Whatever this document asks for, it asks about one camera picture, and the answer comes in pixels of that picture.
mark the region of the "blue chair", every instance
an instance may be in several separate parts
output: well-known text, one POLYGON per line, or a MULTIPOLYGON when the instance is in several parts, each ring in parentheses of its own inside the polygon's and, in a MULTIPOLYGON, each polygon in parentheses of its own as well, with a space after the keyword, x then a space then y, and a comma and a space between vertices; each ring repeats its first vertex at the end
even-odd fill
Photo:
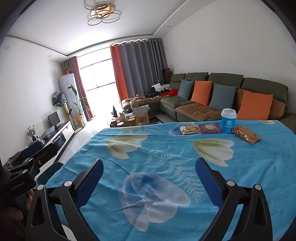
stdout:
POLYGON ((64 164, 61 162, 53 163, 49 168, 47 168, 39 177, 37 177, 37 185, 45 185, 48 180, 55 174, 64 164))

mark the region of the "snack bag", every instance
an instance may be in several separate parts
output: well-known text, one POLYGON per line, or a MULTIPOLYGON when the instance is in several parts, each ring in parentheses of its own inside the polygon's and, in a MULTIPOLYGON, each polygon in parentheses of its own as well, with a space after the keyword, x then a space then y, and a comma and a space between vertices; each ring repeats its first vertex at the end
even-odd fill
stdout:
POLYGON ((240 139, 247 141, 251 144, 254 144, 257 141, 260 141, 261 138, 255 134, 253 131, 248 129, 245 126, 237 126, 232 128, 232 132, 236 134, 240 139))
POLYGON ((202 134, 222 133, 218 124, 202 124, 198 125, 198 129, 202 134))
POLYGON ((150 111, 150 108, 148 105, 133 108, 133 114, 136 116, 136 122, 141 123, 142 125, 149 125, 150 122, 149 122, 148 111, 150 111))
POLYGON ((197 125, 194 125, 194 124, 181 126, 180 131, 181 131, 182 135, 197 133, 198 132, 198 127, 197 127, 197 125))

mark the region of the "blue grip pad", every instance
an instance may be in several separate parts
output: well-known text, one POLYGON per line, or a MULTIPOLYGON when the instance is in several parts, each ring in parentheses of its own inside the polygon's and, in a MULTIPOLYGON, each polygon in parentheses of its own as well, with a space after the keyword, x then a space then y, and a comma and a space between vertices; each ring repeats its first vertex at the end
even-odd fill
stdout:
POLYGON ((224 204, 223 190, 211 173, 211 168, 205 161, 198 158, 195 162, 195 171, 211 199, 211 202, 221 209, 224 204))
POLYGON ((103 172, 103 162, 100 159, 97 159, 90 167, 90 169, 81 177, 81 179, 75 186, 75 206, 77 209, 87 204, 99 180, 101 179, 103 172))

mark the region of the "white wall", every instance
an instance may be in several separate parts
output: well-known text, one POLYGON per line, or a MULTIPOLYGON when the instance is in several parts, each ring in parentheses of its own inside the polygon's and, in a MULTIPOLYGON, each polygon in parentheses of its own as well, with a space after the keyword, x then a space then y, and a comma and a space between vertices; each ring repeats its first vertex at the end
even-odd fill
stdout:
POLYGON ((61 65, 39 55, 38 48, 12 39, 6 39, 0 47, 2 163, 29 145, 29 125, 41 123, 36 130, 40 136, 49 127, 47 116, 51 113, 57 111, 61 122, 67 120, 64 108, 52 105, 52 93, 59 91, 61 65))
POLYGON ((163 37, 173 73, 243 74, 289 87, 288 111, 296 112, 296 43, 260 0, 217 0, 163 37))

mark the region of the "clothing pile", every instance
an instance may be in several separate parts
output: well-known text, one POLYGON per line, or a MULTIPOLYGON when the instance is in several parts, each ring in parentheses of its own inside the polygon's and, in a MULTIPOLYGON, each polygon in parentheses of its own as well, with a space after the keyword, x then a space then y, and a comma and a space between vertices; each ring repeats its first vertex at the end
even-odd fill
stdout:
POLYGON ((176 96, 178 89, 172 90, 170 85, 161 85, 160 83, 151 86, 149 90, 145 92, 145 97, 153 97, 156 95, 160 96, 176 96))
POLYGON ((67 103, 64 93, 56 91, 52 94, 52 105, 62 107, 64 103, 67 103))
POLYGON ((160 95, 160 96, 177 96, 178 95, 178 89, 173 89, 173 90, 167 90, 167 91, 165 91, 165 92, 159 92, 158 94, 160 95))

